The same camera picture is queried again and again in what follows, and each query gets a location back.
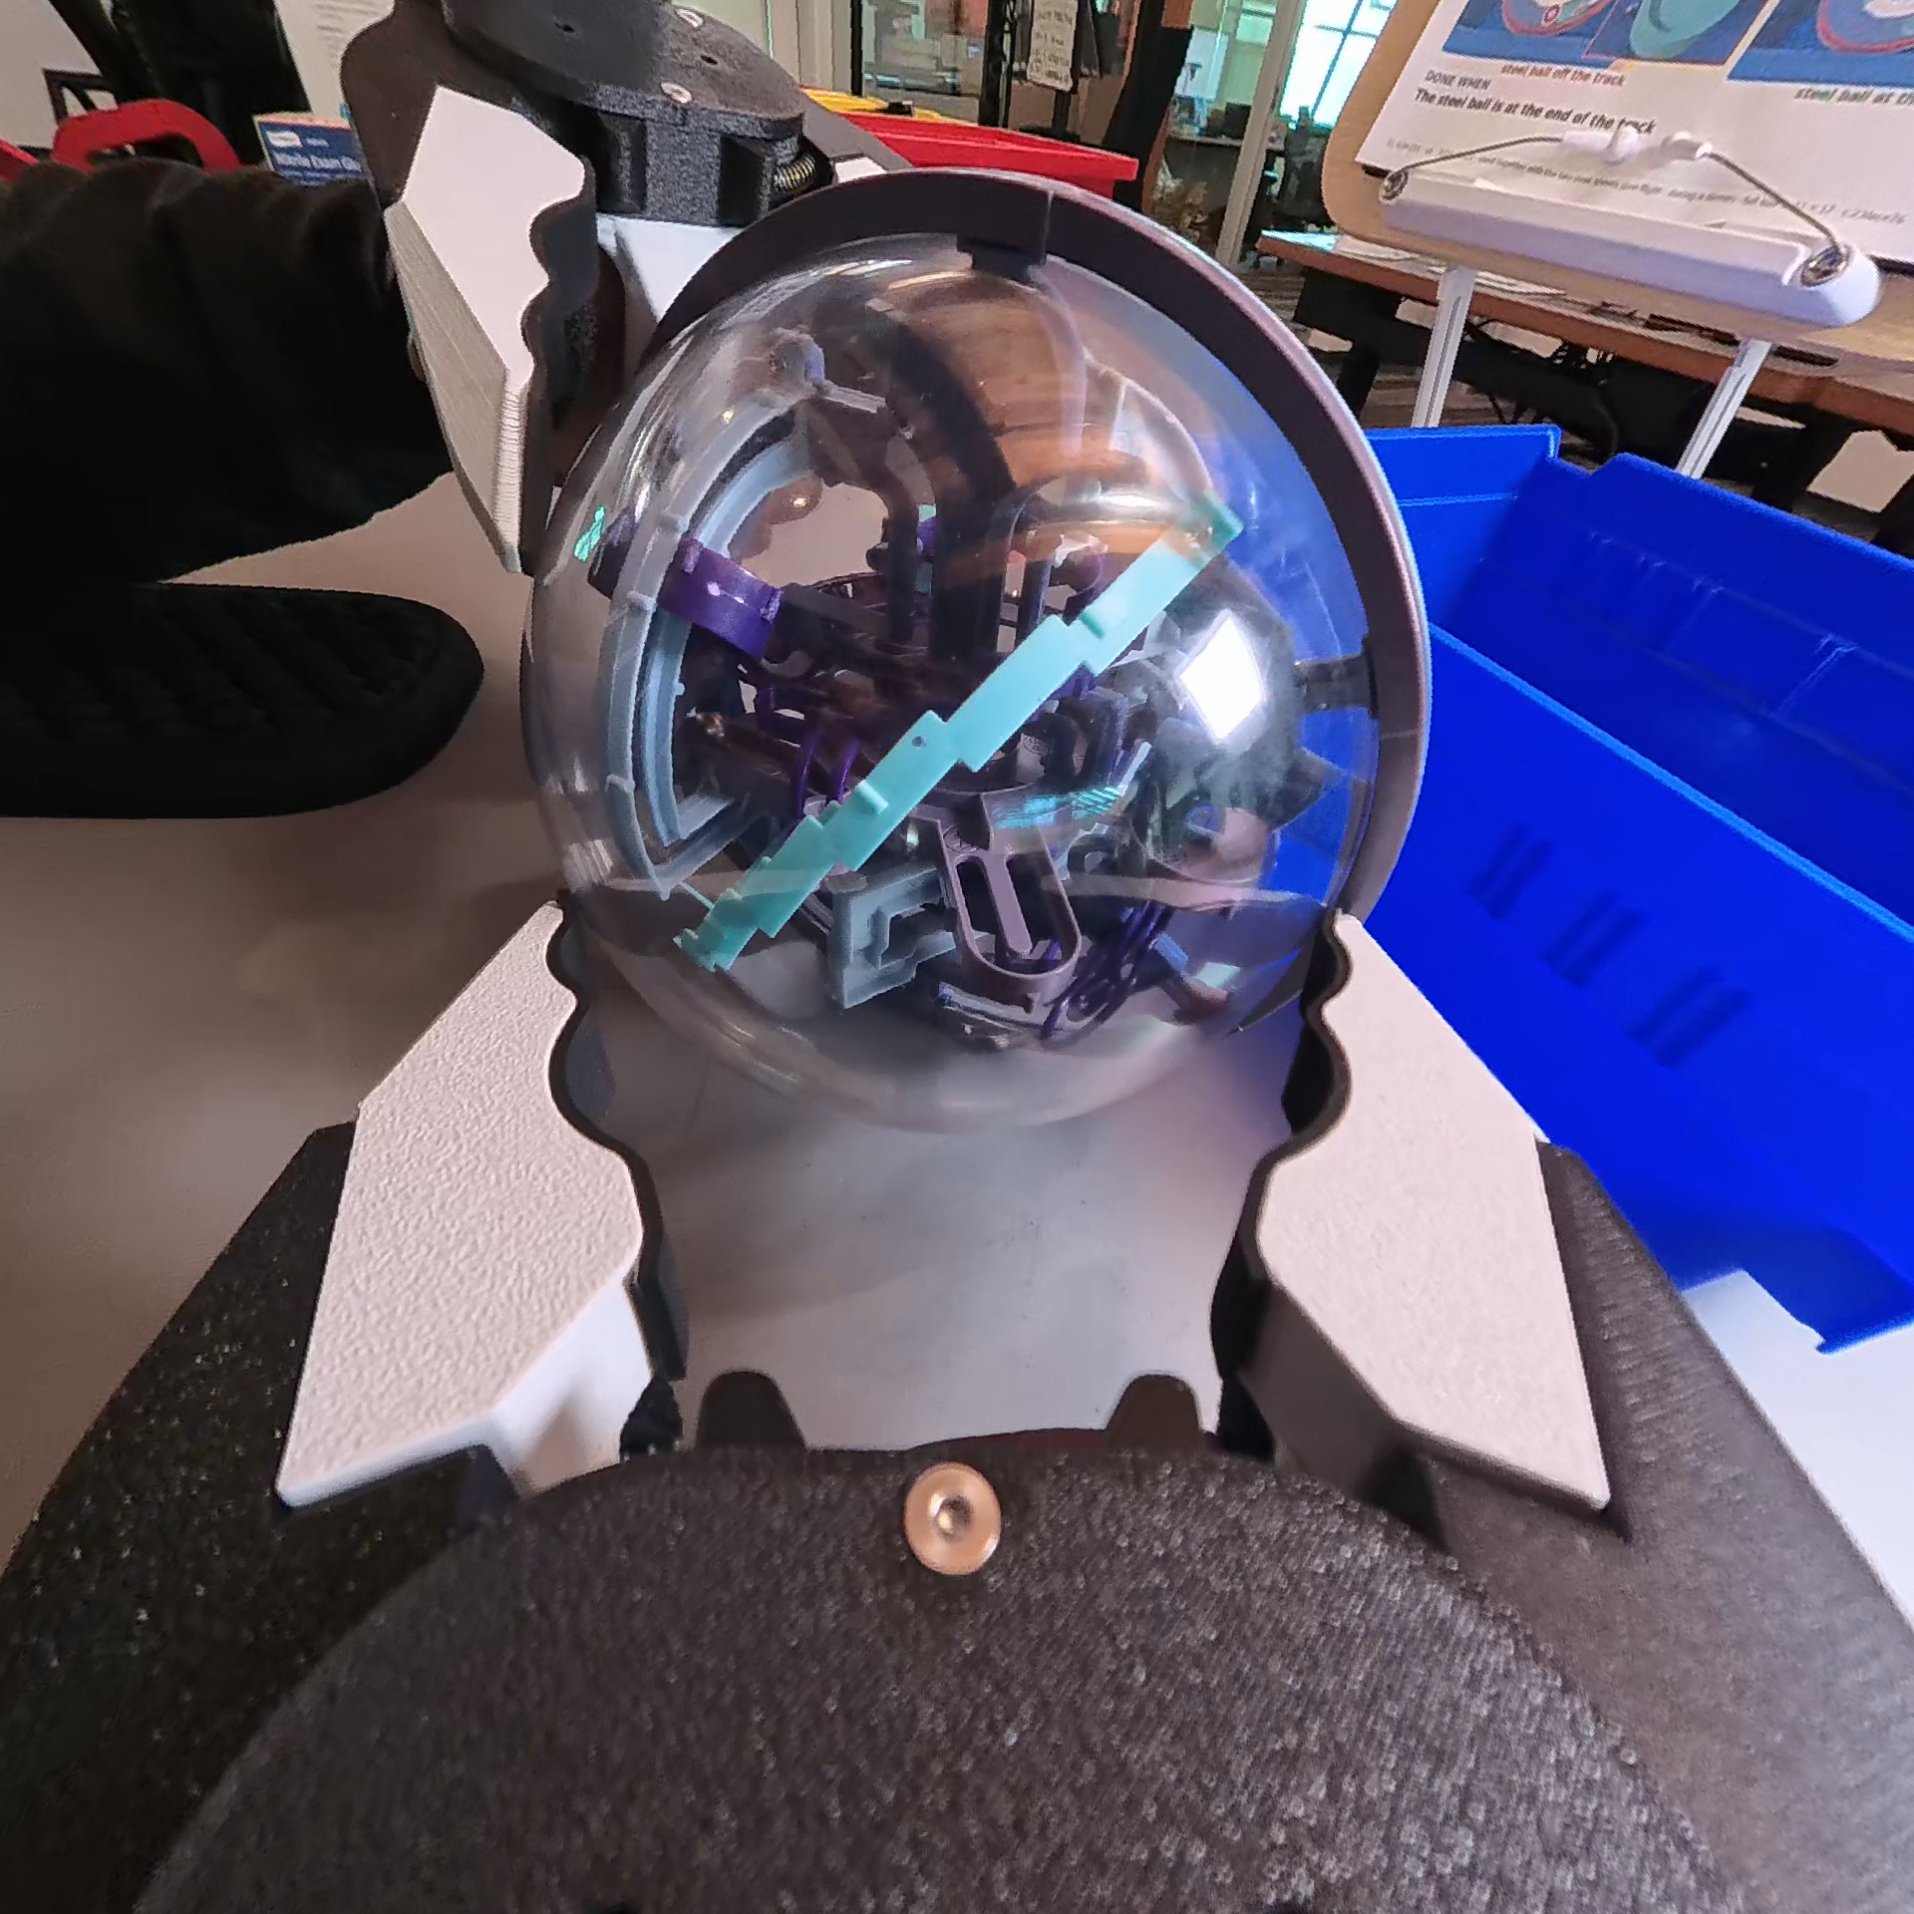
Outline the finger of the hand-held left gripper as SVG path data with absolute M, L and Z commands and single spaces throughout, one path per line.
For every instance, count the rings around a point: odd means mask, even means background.
M 531 576 L 629 372 L 593 167 L 519 110 L 438 82 L 384 224 L 452 470 L 502 567 Z

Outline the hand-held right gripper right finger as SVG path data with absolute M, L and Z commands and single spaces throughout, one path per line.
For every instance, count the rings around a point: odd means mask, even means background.
M 1447 1460 L 1610 1504 L 1544 1135 L 1348 917 L 1298 996 L 1284 1115 L 1222 1273 L 1222 1435 L 1361 1495 Z

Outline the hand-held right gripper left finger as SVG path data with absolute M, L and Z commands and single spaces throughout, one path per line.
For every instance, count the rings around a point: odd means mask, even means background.
M 682 1443 L 688 1326 L 649 1171 L 567 1076 L 541 905 L 359 1107 L 276 1492 L 486 1451 L 519 1495 Z

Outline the blue plastic bin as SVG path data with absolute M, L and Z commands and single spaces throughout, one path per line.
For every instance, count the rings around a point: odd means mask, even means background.
M 1432 642 L 1371 935 L 1671 1281 L 1912 1322 L 1912 560 L 1554 427 L 1373 432 Z

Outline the clear plastic maze ball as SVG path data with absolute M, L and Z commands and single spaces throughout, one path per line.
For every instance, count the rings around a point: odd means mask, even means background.
M 1425 594 L 1301 339 L 1143 217 L 895 170 L 682 289 L 557 499 L 567 900 L 762 1088 L 1102 1108 L 1293 1000 L 1419 798 Z

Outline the person's left forearm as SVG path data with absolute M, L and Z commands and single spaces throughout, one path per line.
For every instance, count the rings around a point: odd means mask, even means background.
M 3 188 L 3 571 L 142 586 L 450 470 L 379 204 L 130 158 Z

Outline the blue glove box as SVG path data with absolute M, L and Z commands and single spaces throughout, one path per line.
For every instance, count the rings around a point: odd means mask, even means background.
M 367 158 L 347 118 L 258 111 L 250 129 L 276 180 L 312 190 L 369 182 Z

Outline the red plastic bin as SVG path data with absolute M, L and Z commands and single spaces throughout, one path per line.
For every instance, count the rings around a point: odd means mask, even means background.
M 849 122 L 868 130 L 885 149 L 916 167 L 988 170 L 1022 180 L 1071 185 L 1113 200 L 1134 185 L 1138 159 L 1052 137 L 971 126 L 907 111 L 852 111 Z

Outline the wooden instruction board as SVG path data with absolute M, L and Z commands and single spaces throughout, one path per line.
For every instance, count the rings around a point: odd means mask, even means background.
M 1330 221 L 1373 244 L 1416 244 L 1452 264 L 1507 269 L 1564 290 L 1647 289 L 1416 237 L 1384 221 L 1391 167 L 1435 151 L 1562 130 L 1642 126 L 1709 138 L 1762 182 L 1820 210 L 1881 269 L 1877 313 L 1808 328 L 1673 300 L 1745 333 L 1818 333 L 1880 360 L 1912 317 L 1909 3 L 1400 3 L 1329 138 Z

